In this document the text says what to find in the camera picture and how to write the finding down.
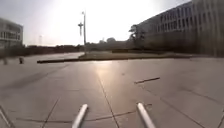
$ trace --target concrete pavement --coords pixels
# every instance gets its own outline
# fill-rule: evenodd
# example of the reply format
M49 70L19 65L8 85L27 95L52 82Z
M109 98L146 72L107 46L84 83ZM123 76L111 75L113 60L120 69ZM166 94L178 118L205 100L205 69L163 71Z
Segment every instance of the concrete pavement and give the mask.
M138 102L159 128L224 127L224 59L32 60L0 66L0 105L16 128L71 128L85 103L84 128L140 128Z

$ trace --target facade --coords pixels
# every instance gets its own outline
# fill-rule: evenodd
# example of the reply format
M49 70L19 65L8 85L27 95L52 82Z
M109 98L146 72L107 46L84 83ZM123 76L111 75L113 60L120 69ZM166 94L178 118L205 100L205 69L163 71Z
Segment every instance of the facade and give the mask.
M224 1L192 0L137 25L144 47L224 54Z
M22 45L23 27L11 21L0 18L0 49Z

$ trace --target street lamp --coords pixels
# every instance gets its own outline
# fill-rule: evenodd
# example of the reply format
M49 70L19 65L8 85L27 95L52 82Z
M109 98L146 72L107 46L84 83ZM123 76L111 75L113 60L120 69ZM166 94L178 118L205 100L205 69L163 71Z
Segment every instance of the street lamp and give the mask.
M80 36L82 35L82 26L83 26L84 52L86 54L86 13L82 12L82 15L84 16L83 24L79 23L78 26L80 27Z

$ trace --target white building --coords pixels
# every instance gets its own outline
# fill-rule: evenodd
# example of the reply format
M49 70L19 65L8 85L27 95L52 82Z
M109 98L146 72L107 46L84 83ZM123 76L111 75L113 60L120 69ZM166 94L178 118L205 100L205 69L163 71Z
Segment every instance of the white building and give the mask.
M0 48L22 45L23 26L0 18Z
M192 0L137 25L144 47L224 55L224 0Z

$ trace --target metal rod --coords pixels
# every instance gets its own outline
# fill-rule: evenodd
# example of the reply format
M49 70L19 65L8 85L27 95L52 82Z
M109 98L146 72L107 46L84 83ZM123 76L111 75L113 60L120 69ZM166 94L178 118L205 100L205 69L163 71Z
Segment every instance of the metal rod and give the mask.
M0 106L0 116L3 119L3 121L5 122L6 126L8 128L15 128L15 126L13 125L13 123L10 121L9 117L6 115L4 109Z
M144 105L142 103L138 103L137 107L146 128L156 128L151 118L149 117Z
M72 124L72 128L79 128L82 124L82 121L87 113L88 105L82 105L79 114L76 116L74 123Z

